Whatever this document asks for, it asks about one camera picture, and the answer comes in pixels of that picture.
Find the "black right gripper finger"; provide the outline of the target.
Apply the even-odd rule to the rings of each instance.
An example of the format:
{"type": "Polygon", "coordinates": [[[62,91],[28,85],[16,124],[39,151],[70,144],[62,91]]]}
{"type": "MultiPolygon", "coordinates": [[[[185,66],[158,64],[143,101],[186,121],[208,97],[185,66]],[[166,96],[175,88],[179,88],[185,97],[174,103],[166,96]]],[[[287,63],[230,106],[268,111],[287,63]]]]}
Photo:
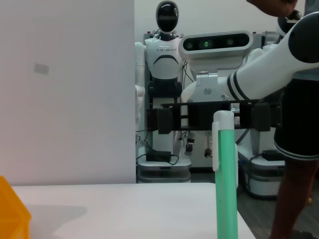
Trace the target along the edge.
{"type": "Polygon", "coordinates": [[[171,108],[147,110],[147,131],[158,131],[159,134],[169,134],[172,131],[171,108]]]}
{"type": "Polygon", "coordinates": [[[270,131],[281,124],[281,106],[279,104],[258,103],[251,111],[252,128],[257,131],[270,131]]]}

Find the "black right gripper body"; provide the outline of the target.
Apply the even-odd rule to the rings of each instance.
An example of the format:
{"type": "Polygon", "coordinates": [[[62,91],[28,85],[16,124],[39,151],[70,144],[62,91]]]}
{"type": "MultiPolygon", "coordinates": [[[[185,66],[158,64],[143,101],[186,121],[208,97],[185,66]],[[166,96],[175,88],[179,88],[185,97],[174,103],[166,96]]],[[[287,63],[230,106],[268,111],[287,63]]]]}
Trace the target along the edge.
{"type": "Polygon", "coordinates": [[[213,115],[217,111],[232,111],[232,105],[239,105],[239,112],[234,116],[239,122],[234,124],[235,129],[251,128],[252,101],[222,101],[196,102],[172,104],[172,130],[206,131],[211,130],[213,115]]]}

